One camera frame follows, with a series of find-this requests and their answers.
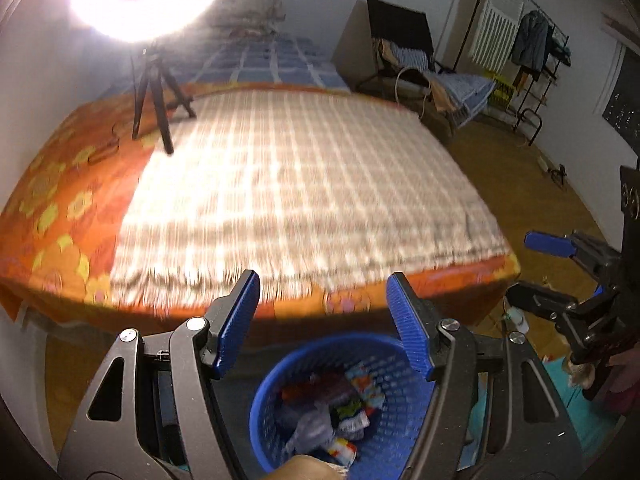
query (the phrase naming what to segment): blue towel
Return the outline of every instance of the blue towel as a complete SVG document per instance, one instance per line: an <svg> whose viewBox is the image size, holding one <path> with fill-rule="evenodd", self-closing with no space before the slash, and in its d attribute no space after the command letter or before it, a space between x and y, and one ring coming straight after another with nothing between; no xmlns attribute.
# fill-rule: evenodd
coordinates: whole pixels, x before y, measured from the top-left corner
<svg viewBox="0 0 640 480"><path fill-rule="evenodd" d="M391 52L402 68L417 68L428 80L436 80L451 97L457 108L466 114L458 126L472 120L486 107L487 99L494 91L495 82L479 75L437 74L429 70L429 59L421 50L403 48L391 43Z"/></svg>

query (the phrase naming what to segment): tripod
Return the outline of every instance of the tripod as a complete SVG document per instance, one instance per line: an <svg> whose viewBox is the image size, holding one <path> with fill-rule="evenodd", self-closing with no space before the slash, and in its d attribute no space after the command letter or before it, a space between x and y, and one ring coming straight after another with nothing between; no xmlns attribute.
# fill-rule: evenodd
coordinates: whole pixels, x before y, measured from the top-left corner
<svg viewBox="0 0 640 480"><path fill-rule="evenodd" d="M164 150L168 155L174 152L174 144L171 140L171 134L169 131L169 119L167 118L167 110L175 110L178 106L184 106L187 110L190 118L195 118L196 113L191 108L191 102L193 97L185 96L178 86L178 82L175 77L164 67L162 58L159 52L150 49L143 51L143 58L145 59L145 69L140 78L140 88L136 94L136 105L133 117L133 139L138 138L138 131L140 129L140 121L142 119L142 107L145 103L146 89L151 86L151 96L154 100L154 108L156 109L156 120L158 122L158 128L162 135L162 143L164 144ZM162 90L162 79L166 82L167 86L175 95L175 101L164 103L164 92Z"/></svg>

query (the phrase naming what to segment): orange bedspread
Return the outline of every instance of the orange bedspread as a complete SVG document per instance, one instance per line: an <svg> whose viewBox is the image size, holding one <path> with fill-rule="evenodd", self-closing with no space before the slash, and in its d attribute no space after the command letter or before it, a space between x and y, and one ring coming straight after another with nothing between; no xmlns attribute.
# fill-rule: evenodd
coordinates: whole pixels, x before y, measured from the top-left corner
<svg viewBox="0 0 640 480"><path fill-rule="evenodd" d="M213 89L212 85L189 88L194 94ZM151 333L203 313L205 304L153 314L147 305L111 302L110 270L120 225L159 135L153 110L147 108L142 138L133 141L132 115L131 95L79 107L21 178L0 216L0 303L11 316L17 315L24 300L56 322L82 321L111 332L135 326ZM425 270L409 280L424 298L455 293L456 301L463 301L465 291L469 298L490 291L484 298L487 306L470 305L468 315L459 316L473 322L491 309L519 271L515 256L507 254ZM306 298L260 305L256 317L284 319L382 308L386 299L381 282L331 294L314 287Z"/></svg>

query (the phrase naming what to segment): jacket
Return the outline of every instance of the jacket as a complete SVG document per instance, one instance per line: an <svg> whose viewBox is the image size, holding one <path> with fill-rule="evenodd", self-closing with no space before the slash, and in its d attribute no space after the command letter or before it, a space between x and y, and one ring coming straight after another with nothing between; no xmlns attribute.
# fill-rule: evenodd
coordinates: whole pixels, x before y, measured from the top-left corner
<svg viewBox="0 0 640 480"><path fill-rule="evenodd" d="M545 63L548 30L549 22L542 13L532 10L525 14L511 49L511 61L516 65L541 72Z"/></svg>

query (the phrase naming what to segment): folding chair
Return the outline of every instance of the folding chair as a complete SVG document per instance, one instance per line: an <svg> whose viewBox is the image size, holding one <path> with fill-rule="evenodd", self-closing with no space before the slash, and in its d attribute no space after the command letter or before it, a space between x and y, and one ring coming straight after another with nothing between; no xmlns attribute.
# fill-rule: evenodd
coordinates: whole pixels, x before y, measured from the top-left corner
<svg viewBox="0 0 640 480"><path fill-rule="evenodd" d="M434 59L431 31L424 12L395 6L382 0L367 0L367 9L376 73L358 83L356 91L365 83L377 78L382 86L382 95L386 97L383 78L398 78L403 68L392 65L382 56L380 42L377 40L387 40L403 48L421 50L427 55L429 70L439 73L453 72ZM402 71L400 79L425 88L430 87L428 79L417 69Z"/></svg>

